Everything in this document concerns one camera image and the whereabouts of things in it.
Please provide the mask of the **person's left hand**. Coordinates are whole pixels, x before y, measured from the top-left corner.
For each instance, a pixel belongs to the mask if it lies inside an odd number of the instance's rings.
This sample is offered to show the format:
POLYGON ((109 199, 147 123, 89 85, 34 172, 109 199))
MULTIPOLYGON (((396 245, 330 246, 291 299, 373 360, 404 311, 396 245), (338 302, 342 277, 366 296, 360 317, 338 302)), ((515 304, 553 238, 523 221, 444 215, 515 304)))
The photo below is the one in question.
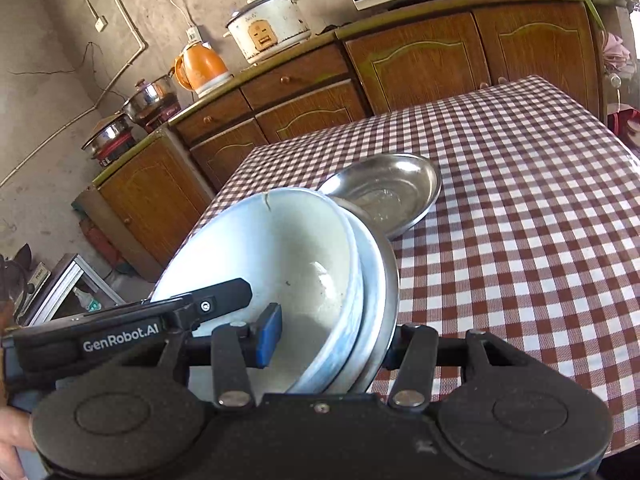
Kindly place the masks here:
POLYGON ((29 414, 2 406, 0 416, 0 469, 1 478, 6 480, 26 479, 26 474, 20 458, 18 448, 27 451, 35 449, 30 434, 29 414))

